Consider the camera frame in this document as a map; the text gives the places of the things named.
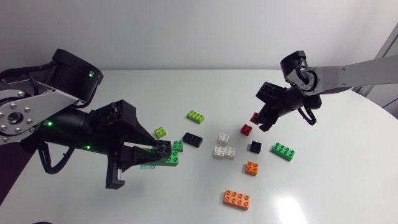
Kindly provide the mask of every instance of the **white table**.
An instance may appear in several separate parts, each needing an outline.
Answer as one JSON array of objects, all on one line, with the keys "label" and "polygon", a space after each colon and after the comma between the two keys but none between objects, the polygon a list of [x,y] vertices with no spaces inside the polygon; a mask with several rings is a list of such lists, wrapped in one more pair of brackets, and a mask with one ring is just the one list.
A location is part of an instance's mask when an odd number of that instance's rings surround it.
[{"label": "white table", "polygon": [[[0,208],[1,223],[397,223],[398,121],[352,91],[322,96],[308,125],[298,112],[263,133],[249,122],[263,103],[265,82],[286,86],[276,70],[105,71],[87,109],[124,99],[137,108],[150,133],[164,139],[185,132],[203,137],[200,148],[184,144],[177,167],[126,171],[124,187],[105,189],[106,156],[82,150],[56,175],[43,171],[35,154]],[[202,124],[185,116],[205,115]],[[254,129],[249,137],[242,125]],[[212,156],[217,137],[230,134],[234,160]],[[260,154],[248,151],[262,143]],[[291,162],[269,152],[275,142],[296,151]],[[53,161],[65,147],[52,146]],[[253,177],[247,161],[259,164]],[[247,211],[223,205],[226,189],[251,196]]]}]

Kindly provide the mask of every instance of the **lego brick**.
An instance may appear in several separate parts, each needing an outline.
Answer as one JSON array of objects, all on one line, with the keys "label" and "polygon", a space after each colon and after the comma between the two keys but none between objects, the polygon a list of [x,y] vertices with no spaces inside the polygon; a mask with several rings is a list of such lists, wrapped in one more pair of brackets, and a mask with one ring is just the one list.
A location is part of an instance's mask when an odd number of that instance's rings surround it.
[{"label": "lego brick", "polygon": [[224,204],[247,210],[250,207],[250,196],[225,190]]},{"label": "lego brick", "polygon": [[148,162],[147,166],[177,166],[179,163],[178,152],[173,151],[169,158],[161,158],[158,161]]},{"label": "lego brick", "polygon": [[250,134],[252,129],[253,129],[252,127],[250,127],[249,125],[245,124],[242,127],[242,129],[241,129],[241,133],[244,134],[245,136],[249,136],[249,134]]},{"label": "lego brick", "polygon": [[279,144],[278,142],[274,145],[271,152],[286,159],[287,161],[291,161],[294,157],[294,154],[296,153],[294,150],[291,150],[288,147]]},{"label": "lego brick", "polygon": [[173,144],[173,151],[182,152],[183,141],[175,141]]},{"label": "lego brick", "polygon": [[166,136],[166,130],[163,127],[157,128],[155,129],[155,134],[157,136],[157,138],[162,138],[164,136]]},{"label": "lego brick", "polygon": [[235,158],[235,148],[226,146],[225,150],[224,150],[224,158],[234,159]]},{"label": "lego brick", "polygon": [[250,146],[250,151],[259,154],[261,151],[261,143],[252,141]]},{"label": "lego brick", "polygon": [[229,140],[229,135],[221,133],[220,136],[218,137],[217,142],[223,145],[227,145]]},{"label": "lego brick", "polygon": [[156,151],[162,158],[169,158],[172,153],[171,142],[156,140]]},{"label": "lego brick", "polygon": [[155,169],[156,166],[140,165],[140,169]]},{"label": "lego brick", "polygon": [[195,147],[199,147],[202,140],[203,139],[201,137],[196,136],[191,133],[185,133],[184,137],[182,138],[183,142],[190,144],[191,146],[195,146]]},{"label": "lego brick", "polygon": [[225,148],[216,146],[213,157],[217,159],[224,159],[224,150]]},{"label": "lego brick", "polygon": [[255,125],[258,125],[257,122],[255,122],[256,118],[259,116],[257,112],[254,112],[253,116],[251,116],[250,121],[253,122]]},{"label": "lego brick", "polygon": [[249,161],[248,164],[246,165],[245,173],[250,174],[250,175],[257,175],[258,171],[259,171],[259,164]]},{"label": "lego brick", "polygon": [[205,120],[205,117],[202,114],[197,113],[196,111],[190,111],[187,114],[187,118],[198,124],[202,123]]}]

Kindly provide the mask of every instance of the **screw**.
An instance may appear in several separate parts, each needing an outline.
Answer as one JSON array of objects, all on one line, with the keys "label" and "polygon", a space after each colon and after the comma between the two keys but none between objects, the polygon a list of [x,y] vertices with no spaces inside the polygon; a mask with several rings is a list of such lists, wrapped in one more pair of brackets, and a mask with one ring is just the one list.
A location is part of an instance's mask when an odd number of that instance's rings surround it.
[{"label": "screw", "polygon": [[25,96],[25,93],[24,93],[23,91],[19,91],[19,92],[18,92],[18,96],[19,96],[19,97],[24,97],[24,96]]}]

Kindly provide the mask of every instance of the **light green lego brick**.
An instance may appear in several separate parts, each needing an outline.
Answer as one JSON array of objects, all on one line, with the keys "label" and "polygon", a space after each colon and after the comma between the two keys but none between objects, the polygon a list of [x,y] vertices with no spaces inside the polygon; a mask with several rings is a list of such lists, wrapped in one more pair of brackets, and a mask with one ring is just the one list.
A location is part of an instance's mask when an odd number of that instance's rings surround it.
[{"label": "light green lego brick", "polygon": [[162,138],[162,137],[166,136],[167,133],[163,127],[160,127],[155,130],[155,134],[156,134],[157,138]]},{"label": "light green lego brick", "polygon": [[287,161],[291,161],[294,157],[294,154],[296,153],[294,150],[291,150],[288,147],[286,147],[282,144],[279,144],[278,142],[274,145],[271,152],[286,159]]},{"label": "light green lego brick", "polygon": [[182,146],[183,146],[182,141],[175,141],[173,144],[173,150],[177,152],[182,152]]},{"label": "light green lego brick", "polygon": [[205,120],[205,117],[202,114],[197,113],[195,111],[190,111],[187,114],[187,118],[198,123],[198,124],[202,123]]},{"label": "light green lego brick", "polygon": [[153,165],[153,166],[177,166],[179,163],[178,152],[172,151],[172,154],[169,158],[161,158],[155,162],[148,162],[145,165]]},{"label": "light green lego brick", "polygon": [[156,154],[156,149],[146,149],[146,148],[142,148],[143,150],[150,152],[152,154]]}]

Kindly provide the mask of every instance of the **silver bracket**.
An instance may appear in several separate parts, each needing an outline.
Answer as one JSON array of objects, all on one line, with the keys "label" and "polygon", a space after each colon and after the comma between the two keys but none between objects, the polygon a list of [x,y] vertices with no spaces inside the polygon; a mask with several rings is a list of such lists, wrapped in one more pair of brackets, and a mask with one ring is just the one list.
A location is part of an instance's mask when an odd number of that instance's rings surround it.
[{"label": "silver bracket", "polygon": [[[0,91],[1,99],[20,98],[20,90]],[[48,90],[41,95],[12,100],[0,106],[0,145],[20,141],[31,135],[48,117],[78,101],[78,98],[59,90]]]}]

